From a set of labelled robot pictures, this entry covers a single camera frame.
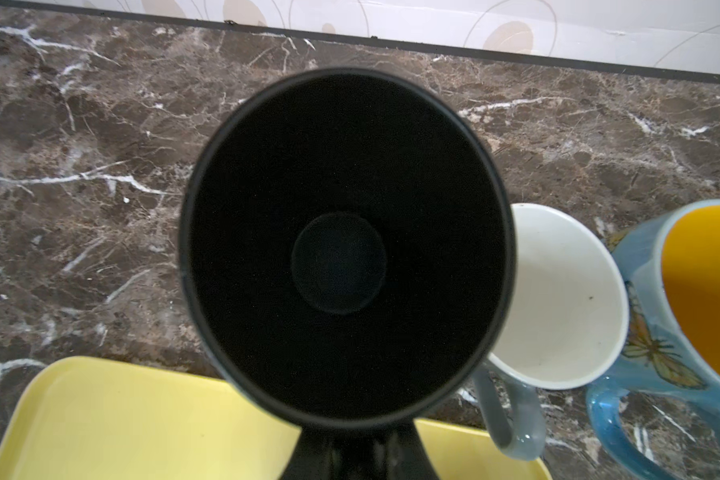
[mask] cup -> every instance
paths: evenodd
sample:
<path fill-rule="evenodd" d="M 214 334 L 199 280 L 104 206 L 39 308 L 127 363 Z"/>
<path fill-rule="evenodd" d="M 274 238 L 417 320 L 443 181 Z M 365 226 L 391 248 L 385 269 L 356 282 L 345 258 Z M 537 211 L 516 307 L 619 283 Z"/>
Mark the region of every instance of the cup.
<path fill-rule="evenodd" d="M 504 329 L 472 374 L 491 438 L 507 456 L 532 460 L 546 425 L 537 388 L 573 389 L 602 375 L 626 337 L 629 307 L 614 259 L 572 216 L 513 204 L 518 274 Z M 489 371 L 504 381 L 510 423 Z"/>
<path fill-rule="evenodd" d="M 673 476 L 624 435 L 619 400 L 629 392 L 688 402 L 720 443 L 720 200 L 684 206 L 620 232 L 608 243 L 630 299 L 619 359 L 587 389 L 605 450 L 647 480 Z"/>
<path fill-rule="evenodd" d="M 480 140 L 422 88 L 358 68 L 286 78 L 232 113 L 179 228 L 210 358 L 302 428 L 289 480 L 436 477 L 412 420 L 488 354 L 514 248 Z"/>

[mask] mug rim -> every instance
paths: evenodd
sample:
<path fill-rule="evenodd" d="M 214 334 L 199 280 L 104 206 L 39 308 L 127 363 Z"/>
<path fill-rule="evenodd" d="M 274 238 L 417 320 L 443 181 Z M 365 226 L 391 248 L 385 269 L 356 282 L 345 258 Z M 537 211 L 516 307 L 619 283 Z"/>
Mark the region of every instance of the mug rim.
<path fill-rule="evenodd" d="M 256 382 L 251 380 L 228 356 L 223 353 L 223 348 L 213 337 L 205 314 L 202 311 L 200 300 L 196 294 L 196 285 L 192 278 L 192 268 L 190 261 L 190 244 L 192 230 L 192 216 L 195 209 L 197 192 L 202 183 L 202 179 L 206 175 L 208 167 L 211 165 L 215 153 L 223 145 L 229 134 L 236 126 L 250 113 L 256 110 L 260 105 L 269 101 L 271 98 L 289 90 L 295 86 L 312 82 L 319 78 L 329 78 L 337 75 L 354 75 L 371 77 L 385 82 L 391 82 L 400 88 L 411 91 L 423 102 L 429 104 L 434 110 L 438 111 L 445 118 L 451 121 L 454 128 L 469 143 L 474 156 L 479 159 L 484 169 L 485 175 L 490 181 L 493 189 L 496 205 L 501 212 L 501 223 L 504 230 L 505 244 L 505 260 L 504 260 L 504 281 L 499 295 L 499 301 L 493 312 L 493 319 L 489 323 L 488 328 L 480 340 L 479 344 L 474 348 L 469 358 L 459 368 L 452 377 L 447 380 L 439 388 L 411 405 L 400 408 L 390 413 L 380 416 L 372 416 L 367 418 L 330 418 L 320 416 L 315 413 L 303 411 L 288 405 L 270 395 L 265 389 L 261 388 Z M 269 413 L 278 416 L 290 423 L 299 426 L 332 429 L 339 431 L 369 431 L 387 428 L 390 425 L 398 424 L 412 420 L 414 417 L 422 414 L 426 410 L 433 408 L 446 398 L 450 393 L 455 392 L 461 385 L 466 382 L 472 371 L 478 367 L 480 362 L 486 356 L 486 352 L 496 343 L 501 327 L 504 325 L 509 311 L 510 299 L 514 290 L 514 278 L 516 276 L 516 240 L 514 235 L 514 218 L 512 216 L 510 202 L 507 196 L 504 184 L 501 181 L 498 168 L 490 156 L 489 152 L 483 147 L 477 135 L 466 125 L 466 123 L 441 99 L 424 90 L 408 80 L 397 77 L 392 74 L 371 70 L 368 68 L 320 68 L 317 70 L 300 72 L 278 79 L 276 82 L 265 86 L 257 91 L 248 100 L 243 102 L 238 108 L 233 110 L 230 115 L 221 122 L 221 125 L 213 133 L 211 138 L 202 149 L 199 159 L 192 170 L 192 175 L 187 181 L 186 192 L 182 202 L 182 209 L 179 218 L 179 272 L 180 283 L 184 298 L 187 302 L 187 308 L 192 323 L 198 330 L 200 341 L 204 347 L 216 370 L 221 373 L 222 377 L 229 383 L 234 385 L 245 398 L 257 406 L 263 408 Z"/>
<path fill-rule="evenodd" d="M 594 380 L 602 376 L 619 358 L 619 355 L 621 354 L 622 349 L 624 348 L 624 341 L 626 341 L 626 334 L 629 331 L 630 326 L 630 303 L 626 294 L 626 287 L 624 286 L 624 278 L 621 275 L 621 272 L 619 272 L 619 267 L 616 264 L 616 261 L 614 257 L 610 254 L 608 249 L 605 247 L 603 242 L 590 230 L 586 227 L 586 225 L 582 224 L 572 216 L 566 214 L 563 211 L 560 211 L 556 208 L 553 208 L 551 206 L 541 205 L 541 204 L 527 204 L 527 203 L 518 203 L 518 204 L 512 204 L 512 214 L 514 216 L 514 212 L 516 208 L 531 208 L 533 210 L 539 210 L 543 211 L 546 214 L 552 214 L 555 216 L 558 216 L 560 218 L 563 218 L 566 220 L 566 222 L 575 227 L 578 231 L 582 232 L 587 239 L 591 241 L 593 245 L 595 245 L 595 248 L 602 254 L 602 257 L 605 259 L 606 264 L 608 265 L 608 270 L 610 271 L 611 275 L 616 281 L 617 289 L 618 289 L 618 296 L 619 296 L 619 306 L 624 312 L 621 315 L 621 328 L 619 331 L 619 335 L 614 343 L 614 346 L 612 347 L 612 351 L 609 353 L 608 357 L 605 361 L 603 361 L 600 366 L 598 366 L 595 370 L 592 370 L 592 372 L 589 375 L 579 377 L 579 379 L 576 380 L 566 380 L 566 381 L 545 381 L 545 380 L 539 380 L 532 377 L 529 377 L 518 370 L 513 369 L 510 367 L 507 363 L 502 361 L 493 351 L 491 351 L 488 354 L 488 360 L 492 362 L 497 368 L 499 368 L 503 373 L 512 376 L 513 378 L 521 381 L 522 383 L 535 386 L 540 389 L 547 389 L 547 390 L 567 390 L 567 389 L 575 389 L 581 386 L 585 386 L 588 383 L 592 383 Z M 510 308 L 507 312 L 508 317 L 511 313 L 511 304 Z M 496 344 L 498 344 L 501 341 L 501 335 L 496 340 Z"/>
<path fill-rule="evenodd" d="M 677 339 L 682 343 L 689 355 L 691 355 L 693 361 L 704 369 L 705 374 L 715 379 L 720 384 L 720 374 L 715 371 L 715 369 L 711 368 L 710 364 L 707 363 L 706 360 L 704 360 L 701 354 L 693 346 L 691 341 L 688 340 L 688 337 L 680 327 L 680 323 L 677 321 L 677 318 L 675 318 L 675 313 L 672 312 L 672 306 L 670 305 L 670 301 L 666 298 L 666 292 L 664 291 L 664 278 L 661 273 L 662 252 L 664 250 L 664 244 L 666 243 L 666 238 L 672 231 L 674 225 L 677 224 L 677 222 L 681 218 L 688 215 L 689 213 L 695 210 L 700 210 L 701 208 L 706 208 L 708 206 L 720 206 L 720 199 L 701 200 L 698 202 L 693 202 L 692 204 L 688 204 L 686 206 L 682 206 L 677 210 L 671 212 L 667 219 L 664 220 L 651 247 L 651 256 L 653 257 L 653 259 L 655 259 L 655 261 L 653 261 L 653 265 L 651 266 L 650 277 L 656 285 L 661 285 L 662 293 L 661 295 L 659 295 L 659 305 L 662 310 L 662 314 L 672 320 L 674 329 L 678 334 Z"/>

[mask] black mug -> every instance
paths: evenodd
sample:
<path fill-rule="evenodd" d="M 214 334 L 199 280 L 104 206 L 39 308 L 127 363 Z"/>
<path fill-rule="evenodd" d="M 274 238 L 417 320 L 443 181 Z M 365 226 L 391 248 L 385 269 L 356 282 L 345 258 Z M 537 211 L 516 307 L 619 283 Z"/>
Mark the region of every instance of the black mug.
<path fill-rule="evenodd" d="M 357 68 L 269 86 L 201 153 L 179 258 L 216 367 L 302 427 L 282 478 L 437 477 L 412 420 L 485 358 L 515 269 L 499 175 L 452 110 Z"/>

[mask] blue ceramic mug with butterfly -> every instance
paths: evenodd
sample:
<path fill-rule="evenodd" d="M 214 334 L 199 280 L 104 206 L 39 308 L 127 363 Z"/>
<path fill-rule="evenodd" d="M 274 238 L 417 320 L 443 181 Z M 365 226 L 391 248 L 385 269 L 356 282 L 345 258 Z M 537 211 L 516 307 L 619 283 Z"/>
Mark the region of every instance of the blue ceramic mug with butterfly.
<path fill-rule="evenodd" d="M 605 450 L 647 480 L 673 476 L 627 439 L 619 400 L 629 392 L 688 402 L 720 444 L 720 200 L 704 200 L 607 241 L 630 299 L 619 359 L 587 389 Z"/>

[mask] black mug handle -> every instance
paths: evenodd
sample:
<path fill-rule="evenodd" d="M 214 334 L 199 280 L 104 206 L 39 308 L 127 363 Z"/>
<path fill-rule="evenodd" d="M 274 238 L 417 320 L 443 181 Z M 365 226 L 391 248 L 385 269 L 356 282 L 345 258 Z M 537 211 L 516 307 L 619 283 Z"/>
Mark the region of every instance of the black mug handle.
<path fill-rule="evenodd" d="M 304 428 L 280 480 L 438 480 L 412 422 L 369 436 Z"/>

